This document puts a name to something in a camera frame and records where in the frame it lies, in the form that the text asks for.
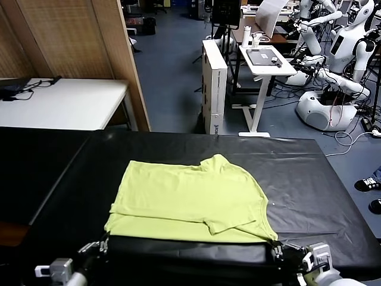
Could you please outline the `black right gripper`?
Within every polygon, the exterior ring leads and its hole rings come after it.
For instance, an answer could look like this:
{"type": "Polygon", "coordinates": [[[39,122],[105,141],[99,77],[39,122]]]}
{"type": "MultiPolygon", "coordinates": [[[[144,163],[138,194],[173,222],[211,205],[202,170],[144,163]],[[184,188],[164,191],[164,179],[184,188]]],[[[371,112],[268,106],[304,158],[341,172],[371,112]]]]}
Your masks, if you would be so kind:
{"type": "Polygon", "coordinates": [[[305,247],[290,242],[273,240],[270,242],[271,256],[275,262],[282,262],[292,270],[303,270],[303,258],[307,254],[305,247]]]}

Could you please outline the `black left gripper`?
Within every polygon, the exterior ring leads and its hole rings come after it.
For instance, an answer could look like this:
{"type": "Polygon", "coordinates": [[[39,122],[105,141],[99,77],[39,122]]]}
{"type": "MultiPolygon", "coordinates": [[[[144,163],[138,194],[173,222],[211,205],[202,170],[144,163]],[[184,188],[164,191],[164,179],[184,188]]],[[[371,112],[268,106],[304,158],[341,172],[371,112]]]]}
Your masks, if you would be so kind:
{"type": "Polygon", "coordinates": [[[102,269],[108,261],[108,240],[109,233],[105,233],[99,241],[85,244],[78,250],[81,255],[79,272],[93,273],[102,269]]]}

